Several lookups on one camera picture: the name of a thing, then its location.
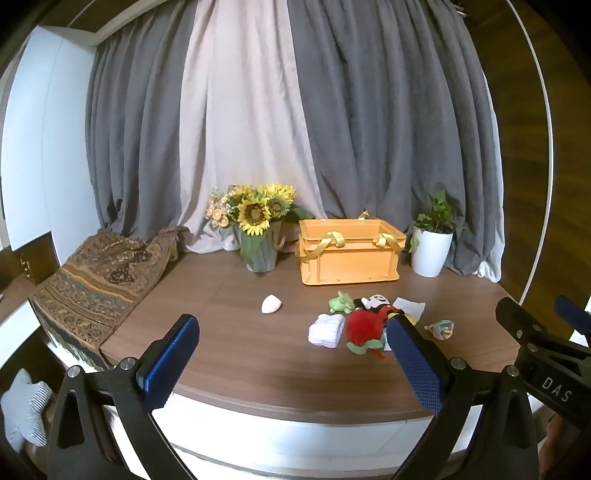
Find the gray curtain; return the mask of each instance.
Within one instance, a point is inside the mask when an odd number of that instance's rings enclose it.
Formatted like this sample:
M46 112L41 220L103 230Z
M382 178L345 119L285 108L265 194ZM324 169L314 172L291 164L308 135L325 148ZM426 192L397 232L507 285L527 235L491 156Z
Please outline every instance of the gray curtain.
M367 209L403 231L443 186L458 209L448 266L495 241L491 110L446 0L287 0L314 168L329 217Z
M101 224L133 238L180 216L181 82L197 0L169 0L99 45L86 145Z

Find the star-shaped pillow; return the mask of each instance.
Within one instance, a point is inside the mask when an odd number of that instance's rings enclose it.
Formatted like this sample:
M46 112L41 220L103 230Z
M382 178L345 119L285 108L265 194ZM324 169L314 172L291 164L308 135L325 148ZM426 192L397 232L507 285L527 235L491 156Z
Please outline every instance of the star-shaped pillow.
M0 398L6 439L16 452L22 450L25 440L38 447L47 445L41 414L51 395L49 385L45 382L32 384L31 376L21 369Z

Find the sunflower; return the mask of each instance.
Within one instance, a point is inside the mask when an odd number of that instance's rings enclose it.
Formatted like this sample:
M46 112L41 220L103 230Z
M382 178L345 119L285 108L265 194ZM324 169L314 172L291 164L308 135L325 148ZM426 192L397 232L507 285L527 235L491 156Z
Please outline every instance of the sunflower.
M271 212L267 200L257 200L249 196L238 205L238 224L248 235L262 235L269 228Z
M271 183L261 188L263 195L268 198L276 198L282 200L287 207L293 203L297 198L296 190L290 185L282 185L281 183Z
M290 205L285 200L279 197L270 198L267 201L267 206L269 207L269 211L271 212L271 216L274 219L279 219L287 214L290 211Z
M251 196L253 194L252 187L250 185L230 185L228 189L228 196L234 199L243 199L244 197Z

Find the blue gripper pad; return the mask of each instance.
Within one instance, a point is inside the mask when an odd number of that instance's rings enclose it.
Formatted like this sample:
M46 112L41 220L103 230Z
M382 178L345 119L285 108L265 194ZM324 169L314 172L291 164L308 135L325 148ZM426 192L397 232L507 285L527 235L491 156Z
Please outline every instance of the blue gripper pad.
M164 407L198 344L199 322L185 314L144 352L140 361L146 368L138 370L137 379L148 411Z
M388 321L386 337L419 403L437 415L443 407L443 381L417 344L428 340L420 336L405 316L395 316Z
M554 312L581 335L591 333L591 314L588 314L568 298L562 295L556 298Z

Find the potted plant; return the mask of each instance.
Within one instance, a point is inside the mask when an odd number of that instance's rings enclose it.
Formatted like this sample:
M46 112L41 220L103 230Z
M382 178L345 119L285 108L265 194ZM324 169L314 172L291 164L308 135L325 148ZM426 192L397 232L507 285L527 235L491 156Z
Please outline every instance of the potted plant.
M452 244L456 221L452 206L446 200L445 190L429 195L429 213L419 213L414 222L410 242L413 271L423 277L437 277Z
M234 229L250 271L267 272L275 268L277 250L285 241L280 238L281 224L314 218L296 198L293 187L279 183L230 185L226 192L212 192L206 217L215 228Z

